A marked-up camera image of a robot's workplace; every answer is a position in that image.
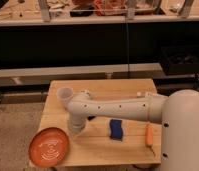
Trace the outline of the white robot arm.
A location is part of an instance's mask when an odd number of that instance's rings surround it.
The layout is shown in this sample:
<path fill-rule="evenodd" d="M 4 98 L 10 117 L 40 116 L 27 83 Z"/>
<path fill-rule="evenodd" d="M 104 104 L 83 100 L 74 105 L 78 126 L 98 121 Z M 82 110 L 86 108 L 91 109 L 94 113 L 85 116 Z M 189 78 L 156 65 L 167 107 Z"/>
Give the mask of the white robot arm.
<path fill-rule="evenodd" d="M 78 133 L 88 115 L 162 125 L 160 171 L 199 171 L 199 92 L 181 90 L 115 101 L 95 101 L 86 91 L 67 103 L 69 128 Z"/>

